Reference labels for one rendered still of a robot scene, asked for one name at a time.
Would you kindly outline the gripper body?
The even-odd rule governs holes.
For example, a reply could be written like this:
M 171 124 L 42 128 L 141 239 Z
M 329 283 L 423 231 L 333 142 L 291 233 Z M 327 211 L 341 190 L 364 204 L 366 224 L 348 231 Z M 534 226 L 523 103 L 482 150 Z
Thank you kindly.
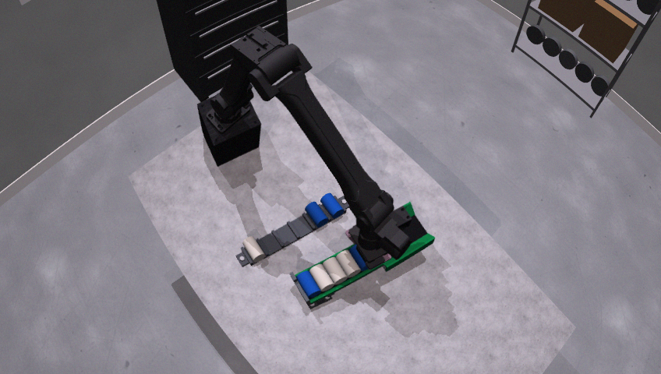
M 348 233 L 355 241 L 357 245 L 356 250 L 369 269 L 372 269 L 385 262 L 383 256 L 385 256 L 387 252 L 382 248 L 376 250 L 379 239 L 374 241 L 365 239 L 361 236 L 360 229 L 356 225 L 349 229 Z

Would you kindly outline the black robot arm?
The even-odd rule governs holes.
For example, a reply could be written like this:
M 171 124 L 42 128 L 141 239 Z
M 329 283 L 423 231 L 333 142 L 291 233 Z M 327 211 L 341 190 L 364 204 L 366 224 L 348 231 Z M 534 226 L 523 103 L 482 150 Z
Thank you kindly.
M 261 26 L 229 49 L 237 57 L 234 55 L 232 59 L 221 92 L 210 100 L 212 109 L 207 112 L 207 120 L 224 134 L 249 113 L 253 87 L 263 101 L 276 97 L 336 178 L 362 237 L 370 241 L 379 239 L 376 250 L 381 247 L 399 259 L 412 243 L 403 232 L 412 218 L 403 206 L 394 210 L 392 196 L 364 171 L 316 99 L 305 75 L 312 66 L 300 49 L 295 44 L 287 45 Z

